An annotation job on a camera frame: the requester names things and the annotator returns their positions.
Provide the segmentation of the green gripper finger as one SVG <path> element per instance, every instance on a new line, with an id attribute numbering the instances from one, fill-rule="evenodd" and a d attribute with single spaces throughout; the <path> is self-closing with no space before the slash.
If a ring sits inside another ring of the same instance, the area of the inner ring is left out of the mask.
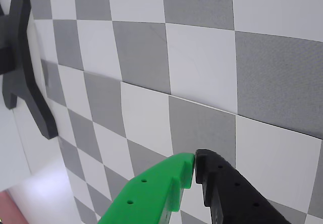
<path id="1" fill-rule="evenodd" d="M 99 223 L 169 223 L 191 187 L 194 162 L 193 153 L 179 153 L 132 178 Z"/>

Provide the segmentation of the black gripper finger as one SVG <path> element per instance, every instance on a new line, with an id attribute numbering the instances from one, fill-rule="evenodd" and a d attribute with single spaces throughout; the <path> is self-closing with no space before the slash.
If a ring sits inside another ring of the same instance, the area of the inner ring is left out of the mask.
<path id="1" fill-rule="evenodd" d="M 195 179 L 202 185 L 212 223 L 289 223 L 229 162 L 208 149 L 195 152 Z"/>

